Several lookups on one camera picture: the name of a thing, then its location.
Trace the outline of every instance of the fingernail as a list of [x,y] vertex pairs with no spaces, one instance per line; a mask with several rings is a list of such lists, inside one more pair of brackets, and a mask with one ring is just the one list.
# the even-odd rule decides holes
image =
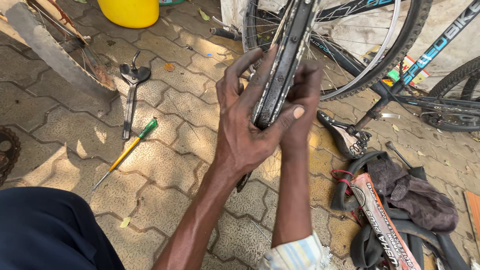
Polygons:
[[300,118],[304,113],[305,113],[305,109],[304,109],[303,107],[297,107],[297,108],[293,111],[293,116],[295,117],[295,119],[298,119],[298,118]]

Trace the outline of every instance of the fallen leaf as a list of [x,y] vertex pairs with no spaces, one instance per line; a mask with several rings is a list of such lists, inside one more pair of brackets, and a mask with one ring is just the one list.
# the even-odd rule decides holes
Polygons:
[[165,66],[163,66],[163,68],[168,72],[172,72],[175,70],[175,66],[172,63],[165,63]]
[[206,20],[206,21],[210,21],[210,16],[208,16],[207,14],[205,14],[205,12],[203,12],[200,8],[198,8],[198,12],[200,13],[200,16]]
[[132,219],[132,217],[126,217],[123,219],[123,221],[121,222],[120,224],[120,228],[123,229],[123,228],[127,228],[128,224],[130,224],[130,220]]

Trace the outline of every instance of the wooden board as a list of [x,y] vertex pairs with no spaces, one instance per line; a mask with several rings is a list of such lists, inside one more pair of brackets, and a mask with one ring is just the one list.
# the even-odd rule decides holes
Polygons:
[[480,196],[468,190],[464,192],[464,195],[467,202],[468,215],[473,227],[473,234],[475,235],[475,242],[477,243],[477,249],[480,251]]

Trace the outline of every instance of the yellow bucket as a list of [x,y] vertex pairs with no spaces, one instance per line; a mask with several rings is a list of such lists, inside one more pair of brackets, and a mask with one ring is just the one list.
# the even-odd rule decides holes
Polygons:
[[129,28],[144,28],[158,20],[158,0],[98,0],[109,20]]

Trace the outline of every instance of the green screwdriver handle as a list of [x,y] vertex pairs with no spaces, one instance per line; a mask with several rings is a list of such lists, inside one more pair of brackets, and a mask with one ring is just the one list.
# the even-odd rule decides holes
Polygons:
[[157,125],[157,121],[156,119],[152,119],[150,120],[150,122],[148,122],[148,124],[145,126],[145,128],[142,130],[142,132],[140,132],[140,134],[138,135],[138,137],[140,139],[142,139],[143,137],[145,137],[150,131],[152,131],[156,125]]

